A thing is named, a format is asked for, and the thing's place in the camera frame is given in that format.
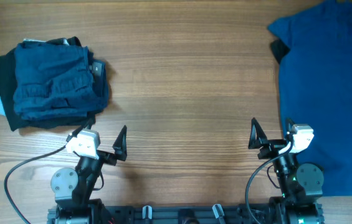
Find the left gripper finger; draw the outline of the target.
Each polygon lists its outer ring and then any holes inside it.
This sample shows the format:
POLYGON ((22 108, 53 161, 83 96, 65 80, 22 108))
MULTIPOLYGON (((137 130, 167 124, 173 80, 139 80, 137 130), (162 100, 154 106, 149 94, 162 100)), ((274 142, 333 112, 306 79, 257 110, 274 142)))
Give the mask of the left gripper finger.
POLYGON ((91 129, 93 124, 94 124, 94 119, 90 118, 85 124, 81 125, 79 128, 75 130, 75 134, 78 134, 83 129, 91 129))
POLYGON ((127 149, 126 149, 126 133, 127 126, 124 125, 113 143, 112 148, 115 151, 116 159, 121 161, 126 161, 127 158, 127 149))

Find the blue polo shirt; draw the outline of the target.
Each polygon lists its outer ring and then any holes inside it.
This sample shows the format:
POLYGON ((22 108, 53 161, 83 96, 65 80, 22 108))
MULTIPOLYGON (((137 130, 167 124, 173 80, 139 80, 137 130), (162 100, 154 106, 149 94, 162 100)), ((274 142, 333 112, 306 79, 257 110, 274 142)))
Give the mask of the blue polo shirt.
POLYGON ((269 31, 288 48, 279 67, 280 115, 309 124, 299 162, 322 166, 326 196, 352 195, 352 2, 324 1, 269 31))

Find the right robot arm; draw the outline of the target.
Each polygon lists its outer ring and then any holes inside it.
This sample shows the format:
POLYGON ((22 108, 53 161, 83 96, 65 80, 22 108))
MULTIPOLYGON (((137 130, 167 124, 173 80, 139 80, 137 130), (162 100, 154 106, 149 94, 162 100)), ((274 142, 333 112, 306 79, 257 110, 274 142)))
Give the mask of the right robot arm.
POLYGON ((285 120, 287 133, 282 139, 268 139, 259 122, 251 119, 249 149, 258 149, 257 157, 265 162, 249 177, 245 187, 245 207, 251 223, 323 223, 323 210, 317 200, 322 197, 323 169, 311 162, 299 163, 297 155, 306 150, 314 138, 307 124, 285 120), (264 167, 273 167, 282 195, 269 199, 263 219, 249 203, 249 190, 255 176, 264 167))

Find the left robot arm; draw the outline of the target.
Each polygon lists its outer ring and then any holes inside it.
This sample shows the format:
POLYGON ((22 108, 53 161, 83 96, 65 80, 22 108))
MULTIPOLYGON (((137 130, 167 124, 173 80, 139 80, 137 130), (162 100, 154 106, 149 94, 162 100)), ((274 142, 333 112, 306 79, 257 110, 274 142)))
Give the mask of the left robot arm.
POLYGON ((79 160, 74 168, 59 169, 51 178, 57 206, 49 211, 48 223, 115 223, 103 202, 90 196, 98 190, 95 184, 103 177, 103 165, 115 166, 126 160, 126 133, 124 126, 113 143, 113 152, 98 149, 100 135, 92 130, 91 120, 68 135, 65 148, 79 156, 79 160))

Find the folded navy blue garment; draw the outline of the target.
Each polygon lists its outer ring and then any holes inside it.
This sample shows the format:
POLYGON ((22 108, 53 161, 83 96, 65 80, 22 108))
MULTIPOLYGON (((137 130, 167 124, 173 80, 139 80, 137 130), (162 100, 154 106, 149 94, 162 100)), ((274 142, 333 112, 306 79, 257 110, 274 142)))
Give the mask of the folded navy blue garment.
POLYGON ((107 78, 92 72, 88 47, 23 42, 14 56, 14 112, 22 119, 85 117, 107 107, 107 78))

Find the folded black garment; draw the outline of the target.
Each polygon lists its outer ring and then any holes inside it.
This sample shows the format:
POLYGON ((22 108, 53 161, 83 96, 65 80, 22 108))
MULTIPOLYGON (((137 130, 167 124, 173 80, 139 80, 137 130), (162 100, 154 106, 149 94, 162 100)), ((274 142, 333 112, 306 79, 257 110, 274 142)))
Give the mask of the folded black garment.
POLYGON ((21 119, 14 111, 13 94, 17 88, 14 52, 15 48, 11 49, 7 54, 0 56, 0 102, 2 104, 0 114, 6 117, 11 131, 26 127, 52 129, 58 126, 80 126, 85 124, 89 119, 93 123, 95 122, 95 115, 100 110, 88 112, 86 116, 71 116, 41 121, 21 119))

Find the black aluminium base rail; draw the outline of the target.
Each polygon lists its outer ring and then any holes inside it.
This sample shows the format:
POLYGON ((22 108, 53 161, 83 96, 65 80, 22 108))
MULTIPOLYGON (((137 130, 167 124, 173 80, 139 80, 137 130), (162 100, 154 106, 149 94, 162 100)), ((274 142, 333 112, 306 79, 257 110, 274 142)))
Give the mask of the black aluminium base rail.
POLYGON ((305 207, 281 208, 269 204, 252 204, 223 207, 220 204, 205 207, 151 207, 107 206, 110 219, 107 223, 295 223, 324 224, 323 209, 320 204, 305 207))

